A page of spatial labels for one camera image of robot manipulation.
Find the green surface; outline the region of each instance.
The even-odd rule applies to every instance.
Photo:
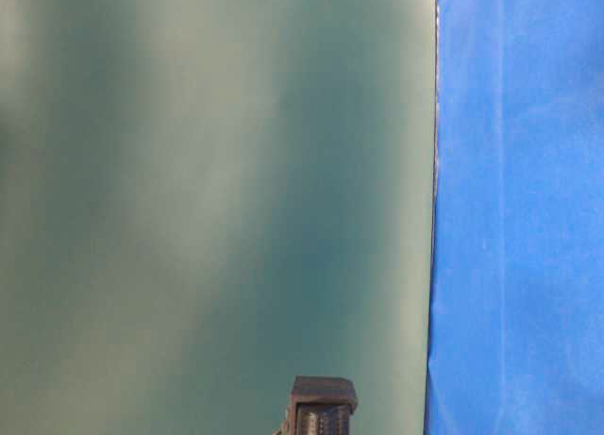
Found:
[[[0,433],[421,433],[433,6],[0,0]]]

